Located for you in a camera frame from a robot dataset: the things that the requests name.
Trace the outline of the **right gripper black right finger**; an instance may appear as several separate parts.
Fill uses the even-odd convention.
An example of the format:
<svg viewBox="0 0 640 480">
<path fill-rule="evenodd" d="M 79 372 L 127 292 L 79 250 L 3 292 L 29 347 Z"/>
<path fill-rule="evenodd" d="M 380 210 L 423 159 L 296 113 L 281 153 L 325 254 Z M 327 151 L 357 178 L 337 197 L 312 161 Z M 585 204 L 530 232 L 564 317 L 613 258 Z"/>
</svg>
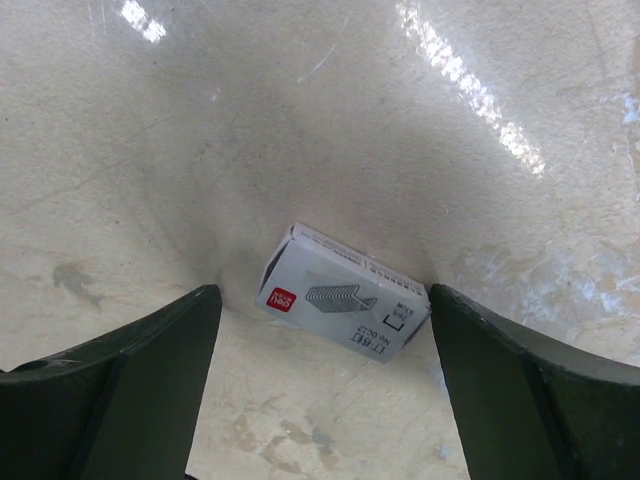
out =
<svg viewBox="0 0 640 480">
<path fill-rule="evenodd" d="M 429 290 L 432 329 L 473 479 L 636 479 L 639 370 Z"/>
</svg>

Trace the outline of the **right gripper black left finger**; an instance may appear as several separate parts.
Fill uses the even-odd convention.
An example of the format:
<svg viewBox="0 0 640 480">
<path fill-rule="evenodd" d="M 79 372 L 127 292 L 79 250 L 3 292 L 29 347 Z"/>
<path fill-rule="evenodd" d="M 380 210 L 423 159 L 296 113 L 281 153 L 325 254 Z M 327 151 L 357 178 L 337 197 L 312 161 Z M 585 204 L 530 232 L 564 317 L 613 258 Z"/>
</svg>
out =
<svg viewBox="0 0 640 480">
<path fill-rule="evenodd" d="M 4 479 L 185 479 L 221 319 L 203 285 L 1 374 Z"/>
</svg>

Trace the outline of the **white staple box sleeve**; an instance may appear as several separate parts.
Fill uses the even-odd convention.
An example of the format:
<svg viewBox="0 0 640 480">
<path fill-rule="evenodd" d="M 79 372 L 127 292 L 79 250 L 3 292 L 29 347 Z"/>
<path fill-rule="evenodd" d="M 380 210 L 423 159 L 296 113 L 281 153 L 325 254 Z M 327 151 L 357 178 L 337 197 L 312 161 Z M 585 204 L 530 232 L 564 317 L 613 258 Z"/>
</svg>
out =
<svg viewBox="0 0 640 480">
<path fill-rule="evenodd" d="M 431 315 L 424 285 L 300 222 L 269 260 L 256 305 L 381 363 Z"/>
</svg>

